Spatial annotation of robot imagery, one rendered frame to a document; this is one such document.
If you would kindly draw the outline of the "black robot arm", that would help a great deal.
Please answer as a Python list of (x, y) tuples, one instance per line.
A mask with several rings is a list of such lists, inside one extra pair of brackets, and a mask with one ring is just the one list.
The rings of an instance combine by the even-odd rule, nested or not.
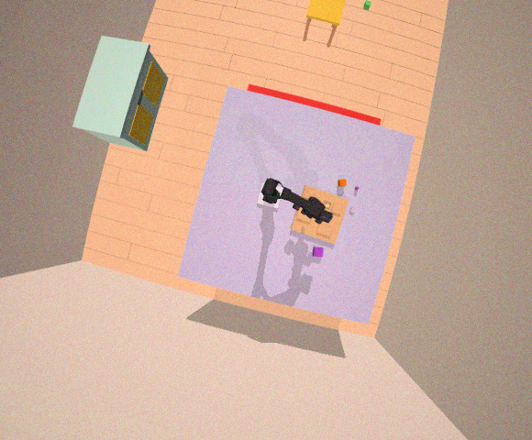
[(325, 210), (325, 205), (321, 203), (319, 199), (314, 196), (310, 196), (309, 199), (306, 200), (300, 195), (292, 192), (292, 190), (283, 187), (282, 184), (281, 186), (283, 187), (283, 191), (280, 196), (280, 193), (276, 189), (278, 183), (281, 184), (280, 181), (277, 181), (272, 178), (266, 180), (261, 190), (262, 195), (264, 195), (262, 198), (264, 202), (267, 202), (269, 204), (276, 204), (278, 199), (284, 199), (304, 208), (305, 212), (316, 220), (322, 220), (327, 223), (330, 222), (333, 217), (333, 214)]

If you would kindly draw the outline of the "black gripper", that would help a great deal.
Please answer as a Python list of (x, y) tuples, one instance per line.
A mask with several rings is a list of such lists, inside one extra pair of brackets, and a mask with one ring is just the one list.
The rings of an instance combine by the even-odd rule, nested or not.
[[(298, 206), (298, 205), (296, 205), (296, 204), (293, 205), (293, 209), (295, 209), (295, 210), (297, 210), (297, 211), (299, 211), (300, 208), (302, 208), (302, 207), (300, 207), (300, 206)], [(310, 219), (313, 218), (312, 216), (308, 215), (308, 214), (305, 212), (305, 209), (304, 209), (304, 208), (303, 208), (303, 210), (301, 211), (301, 214), (306, 215), (306, 216), (307, 216), (308, 218), (310, 218)], [(318, 223), (318, 224), (322, 224), (322, 223), (323, 223), (322, 220), (320, 220), (320, 221), (319, 221), (319, 220), (315, 220), (315, 222)]]

